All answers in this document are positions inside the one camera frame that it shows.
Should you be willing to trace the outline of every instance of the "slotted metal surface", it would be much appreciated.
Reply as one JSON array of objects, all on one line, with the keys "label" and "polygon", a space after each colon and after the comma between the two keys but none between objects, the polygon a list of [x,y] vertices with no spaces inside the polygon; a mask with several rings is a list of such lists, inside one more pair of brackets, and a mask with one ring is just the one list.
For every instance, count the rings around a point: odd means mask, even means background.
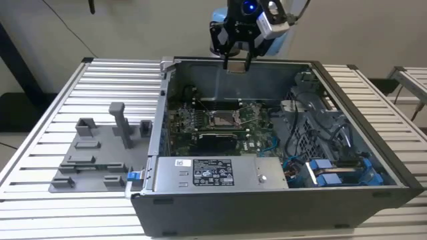
[{"label": "slotted metal surface", "polygon": [[395,67],[388,78],[397,80],[419,100],[427,104],[427,68]]},{"label": "slotted metal surface", "polygon": [[[396,155],[427,187],[427,140],[369,81],[347,66],[325,65]],[[80,117],[113,124],[107,110],[124,102],[131,123],[153,119],[163,75],[159,61],[95,59],[81,64],[52,107],[0,173],[0,240],[143,240],[144,230],[121,192],[49,193],[50,179]],[[197,239],[427,239],[427,192],[399,209],[381,210],[360,227]]]}]

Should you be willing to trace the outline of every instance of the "white label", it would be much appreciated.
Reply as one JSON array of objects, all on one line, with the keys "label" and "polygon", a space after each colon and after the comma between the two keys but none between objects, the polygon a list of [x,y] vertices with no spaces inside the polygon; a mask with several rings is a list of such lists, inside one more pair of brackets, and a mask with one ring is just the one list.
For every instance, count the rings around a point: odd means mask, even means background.
[{"label": "white label", "polygon": [[176,167],[191,167],[192,166],[192,160],[191,159],[176,159],[175,160],[175,166]]}]

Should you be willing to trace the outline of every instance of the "blue led light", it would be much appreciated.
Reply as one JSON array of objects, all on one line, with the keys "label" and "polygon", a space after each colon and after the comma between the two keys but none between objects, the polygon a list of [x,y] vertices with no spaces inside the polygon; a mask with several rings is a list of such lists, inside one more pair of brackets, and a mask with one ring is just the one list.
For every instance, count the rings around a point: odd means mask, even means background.
[{"label": "blue led light", "polygon": [[251,15],[256,12],[256,9],[257,9],[257,2],[256,0],[245,0],[241,4],[241,11],[243,11],[243,14],[245,15]]}]

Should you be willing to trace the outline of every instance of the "sticker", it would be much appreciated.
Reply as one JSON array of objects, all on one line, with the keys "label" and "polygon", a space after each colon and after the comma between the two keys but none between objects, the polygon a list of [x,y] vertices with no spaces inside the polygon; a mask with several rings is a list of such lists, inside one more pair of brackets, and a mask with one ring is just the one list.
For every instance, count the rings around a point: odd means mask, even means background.
[{"label": "sticker", "polygon": [[192,160],[192,184],[195,186],[233,186],[235,178],[232,160]]},{"label": "sticker", "polygon": [[192,166],[192,160],[191,159],[176,159],[175,160],[175,166],[176,167],[191,167]]}]

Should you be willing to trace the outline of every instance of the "motherboard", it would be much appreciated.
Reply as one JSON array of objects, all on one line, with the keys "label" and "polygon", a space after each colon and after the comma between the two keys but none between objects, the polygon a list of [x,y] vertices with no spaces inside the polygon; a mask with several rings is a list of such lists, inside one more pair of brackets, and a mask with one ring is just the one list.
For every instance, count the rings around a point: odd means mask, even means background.
[{"label": "motherboard", "polygon": [[172,156],[279,156],[268,108],[259,101],[195,100],[168,111]]}]

